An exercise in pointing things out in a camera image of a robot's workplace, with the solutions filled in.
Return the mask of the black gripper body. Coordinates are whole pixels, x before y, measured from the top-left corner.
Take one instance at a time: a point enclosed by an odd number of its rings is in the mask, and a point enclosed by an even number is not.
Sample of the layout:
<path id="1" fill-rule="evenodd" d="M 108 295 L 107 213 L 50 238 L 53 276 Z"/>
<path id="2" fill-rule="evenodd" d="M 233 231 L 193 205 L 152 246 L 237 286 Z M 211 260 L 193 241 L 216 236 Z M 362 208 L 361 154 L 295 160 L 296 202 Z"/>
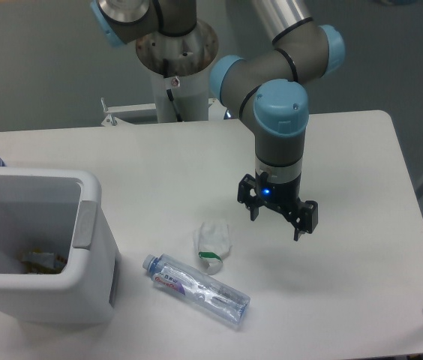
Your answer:
<path id="1" fill-rule="evenodd" d="M 250 219 L 255 220 L 259 214 L 259 207 L 265 206 L 283 215 L 287 220 L 295 220 L 299 215 L 301 203 L 299 199 L 301 176 L 283 184 L 271 183 L 268 177 L 262 174 L 253 179 L 256 198 L 250 207 Z"/>

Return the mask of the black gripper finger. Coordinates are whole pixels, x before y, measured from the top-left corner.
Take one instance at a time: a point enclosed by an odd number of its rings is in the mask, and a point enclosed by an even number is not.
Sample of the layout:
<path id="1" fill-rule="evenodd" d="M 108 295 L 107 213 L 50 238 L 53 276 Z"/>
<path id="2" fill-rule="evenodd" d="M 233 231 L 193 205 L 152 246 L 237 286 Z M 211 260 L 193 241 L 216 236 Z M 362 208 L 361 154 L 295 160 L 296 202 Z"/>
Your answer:
<path id="1" fill-rule="evenodd" d="M 255 193 L 256 180 L 246 174 L 238 183 L 237 201 L 244 204 L 245 208 L 250 212 L 250 220 L 255 221 L 260 213 L 260 198 Z"/>
<path id="2" fill-rule="evenodd" d="M 292 225 L 295 230 L 293 240 L 298 241 L 301 235 L 311 234 L 318 224 L 318 202 L 297 199 L 296 209 L 292 213 Z"/>

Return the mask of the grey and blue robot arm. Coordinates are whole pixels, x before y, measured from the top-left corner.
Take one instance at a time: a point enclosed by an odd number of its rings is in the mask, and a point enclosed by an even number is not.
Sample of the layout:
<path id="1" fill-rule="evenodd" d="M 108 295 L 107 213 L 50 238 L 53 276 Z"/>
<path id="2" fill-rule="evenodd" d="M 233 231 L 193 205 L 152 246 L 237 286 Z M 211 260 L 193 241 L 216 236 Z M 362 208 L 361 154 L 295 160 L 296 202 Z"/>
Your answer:
<path id="1" fill-rule="evenodd" d="M 303 1 L 254 1 L 272 50 L 252 60 L 218 56 L 218 37 L 195 1 L 93 1 L 114 47 L 134 44 L 151 75 L 159 122 L 206 120 L 216 98 L 254 136 L 255 172 L 237 200 L 255 219 L 261 207 L 281 214 L 295 237 L 312 233 L 318 205 L 299 188 L 308 125 L 305 83 L 335 71 L 345 57 L 341 34 L 317 25 Z"/>

